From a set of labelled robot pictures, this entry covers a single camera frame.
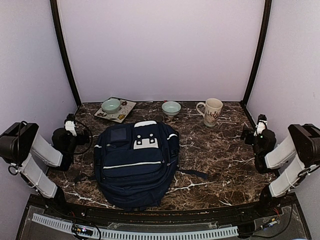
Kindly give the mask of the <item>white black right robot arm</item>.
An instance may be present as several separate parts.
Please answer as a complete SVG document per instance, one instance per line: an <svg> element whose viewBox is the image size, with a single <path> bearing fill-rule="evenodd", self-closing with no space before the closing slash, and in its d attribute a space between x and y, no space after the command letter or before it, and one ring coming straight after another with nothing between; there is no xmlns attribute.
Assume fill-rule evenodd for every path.
<svg viewBox="0 0 320 240"><path fill-rule="evenodd" d="M313 124L291 124L288 136L277 144L276 134L268 128L267 117L259 115L254 128L244 126L240 136L252 146L254 165L260 174L282 173L261 191L255 213L266 217L281 198L320 168L320 129Z"/></svg>

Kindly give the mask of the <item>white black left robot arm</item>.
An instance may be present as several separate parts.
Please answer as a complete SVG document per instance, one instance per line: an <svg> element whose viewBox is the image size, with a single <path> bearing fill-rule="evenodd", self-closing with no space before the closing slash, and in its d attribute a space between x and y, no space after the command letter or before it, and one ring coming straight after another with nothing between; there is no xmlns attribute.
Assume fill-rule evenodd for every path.
<svg viewBox="0 0 320 240"><path fill-rule="evenodd" d="M65 203L64 191L51 181L36 162L67 171L73 163L77 147L76 120L69 114L64 127L53 132L52 144L40 134L39 125L26 121L15 122L0 135L0 157L8 164L12 175L21 175L29 187L36 189L44 198L52 199L51 210L60 218L71 213Z"/></svg>

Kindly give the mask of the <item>navy blue student backpack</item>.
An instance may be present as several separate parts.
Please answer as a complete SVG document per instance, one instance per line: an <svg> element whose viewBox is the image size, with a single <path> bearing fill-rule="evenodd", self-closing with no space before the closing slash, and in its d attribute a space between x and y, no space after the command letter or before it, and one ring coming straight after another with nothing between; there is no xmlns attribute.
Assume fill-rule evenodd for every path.
<svg viewBox="0 0 320 240"><path fill-rule="evenodd" d="M94 178L105 199L131 212L158 207L180 170L180 135L155 120L117 124L97 138Z"/></svg>

